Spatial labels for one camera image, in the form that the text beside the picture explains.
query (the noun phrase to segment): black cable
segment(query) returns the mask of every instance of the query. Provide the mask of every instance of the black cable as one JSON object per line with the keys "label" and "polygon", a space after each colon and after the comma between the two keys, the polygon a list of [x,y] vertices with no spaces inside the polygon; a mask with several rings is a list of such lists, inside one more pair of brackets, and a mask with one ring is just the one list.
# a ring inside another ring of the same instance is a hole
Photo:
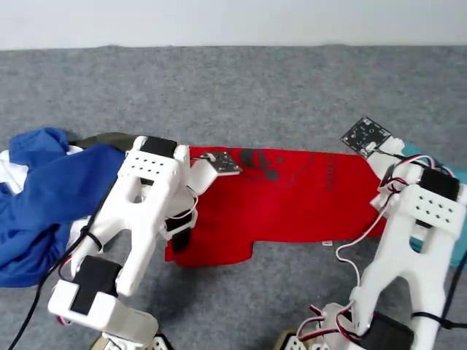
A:
{"label": "black cable", "polygon": [[94,213],[89,218],[88,223],[86,224],[85,227],[83,227],[81,229],[80,237],[78,237],[78,239],[63,253],[63,255],[60,257],[60,259],[58,259],[55,262],[55,264],[52,265],[52,267],[49,269],[49,271],[44,273],[44,275],[42,276],[41,280],[39,281],[39,284],[37,285],[36,295],[34,296],[34,300],[33,300],[32,305],[31,305],[31,307],[30,307],[30,309],[28,311],[28,314],[26,315],[26,317],[25,317],[25,319],[23,321],[23,324],[20,327],[20,330],[18,330],[18,333],[15,336],[15,339],[13,339],[13,341],[9,345],[8,350],[13,350],[16,347],[16,345],[18,344],[18,341],[20,341],[21,337],[23,336],[23,333],[26,330],[26,328],[27,328],[29,322],[31,321],[31,318],[32,318],[32,316],[33,316],[33,314],[34,314],[34,312],[35,312],[35,310],[37,308],[37,304],[39,303],[42,288],[43,288],[45,282],[47,281],[47,279],[50,277],[50,275],[53,273],[53,271],[55,271],[67,259],[67,257],[81,244],[81,242],[86,237],[88,237],[88,235],[90,233],[90,228],[93,226],[94,221],[96,221],[97,214],[101,211],[102,206],[104,205],[104,202],[107,199],[107,196],[109,195],[110,190],[112,189],[114,183],[115,182],[113,182],[109,186],[109,189],[107,190],[107,193],[105,194],[105,196],[99,202],[97,209],[94,211]]}
{"label": "black cable", "polygon": [[462,275],[462,271],[463,271],[464,267],[466,266],[466,264],[467,264],[467,250],[464,253],[464,255],[462,256],[462,259],[460,260],[459,265],[458,265],[458,267],[456,268],[456,270],[454,272],[454,276],[452,277],[451,285],[449,286],[449,291],[448,291],[447,297],[446,297],[446,303],[444,303],[443,313],[441,314],[442,319],[446,319],[447,313],[451,309],[452,300],[454,299],[455,290],[458,287],[460,275]]}
{"label": "black cable", "polygon": [[462,274],[462,271],[465,268],[466,264],[467,264],[467,250],[462,256],[462,259],[460,260],[459,265],[454,272],[454,276],[452,277],[451,284],[449,286],[449,292],[447,293],[446,302],[444,303],[441,317],[430,314],[428,312],[423,312],[423,311],[413,313],[412,317],[427,317],[429,319],[433,319],[437,321],[441,325],[441,327],[447,330],[453,330],[455,328],[467,329],[467,323],[453,322],[453,321],[446,319],[446,316],[449,313],[449,310],[451,309],[455,290],[458,287],[460,275]]}

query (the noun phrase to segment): red wire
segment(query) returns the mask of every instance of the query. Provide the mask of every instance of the red wire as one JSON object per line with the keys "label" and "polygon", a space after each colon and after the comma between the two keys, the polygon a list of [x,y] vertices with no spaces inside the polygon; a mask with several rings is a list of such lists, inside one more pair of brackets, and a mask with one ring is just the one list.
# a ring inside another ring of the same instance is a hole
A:
{"label": "red wire", "polygon": [[303,337],[300,337],[300,341],[309,341],[310,339],[315,339],[320,337],[321,335],[331,334],[331,333],[339,333],[338,330],[321,330],[317,332],[311,332],[310,334],[306,334]]}
{"label": "red wire", "polygon": [[317,308],[316,306],[314,306],[314,305],[310,305],[310,306],[309,306],[309,309],[310,309],[311,311],[313,311],[317,316],[322,316],[322,315],[323,315],[323,312],[322,312],[319,308]]}

